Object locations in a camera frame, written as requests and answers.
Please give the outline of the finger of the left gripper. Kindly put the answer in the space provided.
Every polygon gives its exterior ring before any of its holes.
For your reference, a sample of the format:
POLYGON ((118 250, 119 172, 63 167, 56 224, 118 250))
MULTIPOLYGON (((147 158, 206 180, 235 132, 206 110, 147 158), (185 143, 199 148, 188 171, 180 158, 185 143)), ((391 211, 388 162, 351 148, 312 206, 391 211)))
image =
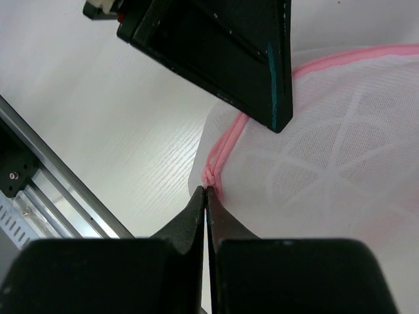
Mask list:
POLYGON ((280 133, 293 117, 290 1, 129 1, 117 36, 280 133))

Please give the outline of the pink trimmed mesh laundry bag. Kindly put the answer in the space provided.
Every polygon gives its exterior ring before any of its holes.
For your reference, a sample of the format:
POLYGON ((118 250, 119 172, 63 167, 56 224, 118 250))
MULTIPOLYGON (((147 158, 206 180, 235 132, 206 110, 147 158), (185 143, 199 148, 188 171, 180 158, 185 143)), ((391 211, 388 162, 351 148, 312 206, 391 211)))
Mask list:
POLYGON ((189 188, 214 186, 259 236, 346 237, 418 269, 418 46, 300 53, 280 133, 222 103, 189 188))

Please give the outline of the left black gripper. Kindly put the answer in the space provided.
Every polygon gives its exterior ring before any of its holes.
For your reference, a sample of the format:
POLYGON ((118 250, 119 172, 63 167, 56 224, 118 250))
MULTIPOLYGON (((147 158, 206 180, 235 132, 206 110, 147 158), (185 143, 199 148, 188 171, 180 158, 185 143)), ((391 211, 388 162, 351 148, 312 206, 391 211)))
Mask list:
POLYGON ((87 0, 82 13, 90 20, 120 20, 125 6, 125 0, 87 0))

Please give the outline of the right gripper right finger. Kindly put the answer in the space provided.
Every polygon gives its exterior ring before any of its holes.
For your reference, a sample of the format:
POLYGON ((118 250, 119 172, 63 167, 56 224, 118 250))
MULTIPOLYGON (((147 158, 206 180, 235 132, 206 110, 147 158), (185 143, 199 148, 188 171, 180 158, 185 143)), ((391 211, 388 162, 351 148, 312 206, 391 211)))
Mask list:
POLYGON ((396 313, 374 254, 353 239, 261 239, 206 190, 214 313, 396 313))

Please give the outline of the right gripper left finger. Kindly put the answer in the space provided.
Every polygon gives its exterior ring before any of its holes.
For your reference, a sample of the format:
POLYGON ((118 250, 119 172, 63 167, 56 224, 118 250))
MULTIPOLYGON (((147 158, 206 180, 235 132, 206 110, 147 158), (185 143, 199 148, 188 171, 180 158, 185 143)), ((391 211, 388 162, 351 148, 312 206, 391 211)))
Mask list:
POLYGON ((1 285, 2 313, 200 313, 206 193, 156 234, 31 242, 1 285))

